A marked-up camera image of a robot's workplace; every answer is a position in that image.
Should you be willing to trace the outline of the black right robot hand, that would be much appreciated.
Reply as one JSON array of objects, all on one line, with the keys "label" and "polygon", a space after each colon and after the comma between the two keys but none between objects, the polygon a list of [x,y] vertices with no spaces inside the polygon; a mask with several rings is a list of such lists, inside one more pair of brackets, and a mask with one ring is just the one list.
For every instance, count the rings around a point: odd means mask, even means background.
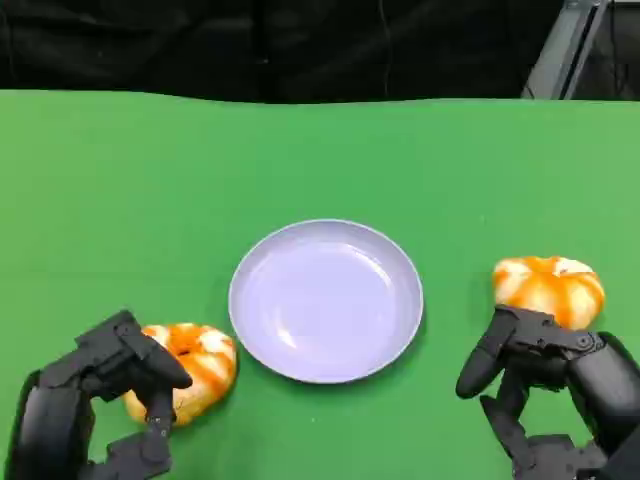
[{"label": "black right robot hand", "polygon": [[[527,435],[519,418],[533,388],[569,390],[591,441]],[[639,365],[611,333],[569,330],[550,314],[498,304],[455,391],[479,397],[515,479],[639,476]]]}]

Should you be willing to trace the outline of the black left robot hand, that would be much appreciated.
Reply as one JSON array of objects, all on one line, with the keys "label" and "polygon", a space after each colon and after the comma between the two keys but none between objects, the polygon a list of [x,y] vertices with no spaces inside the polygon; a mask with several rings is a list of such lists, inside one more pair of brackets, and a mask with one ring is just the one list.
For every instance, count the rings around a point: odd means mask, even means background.
[{"label": "black left robot hand", "polygon": [[[122,310],[78,336],[69,353],[29,374],[22,386],[4,476],[7,479],[152,479],[172,466],[173,393],[192,378]],[[146,409],[143,431],[88,456],[94,398],[133,391]]]}]

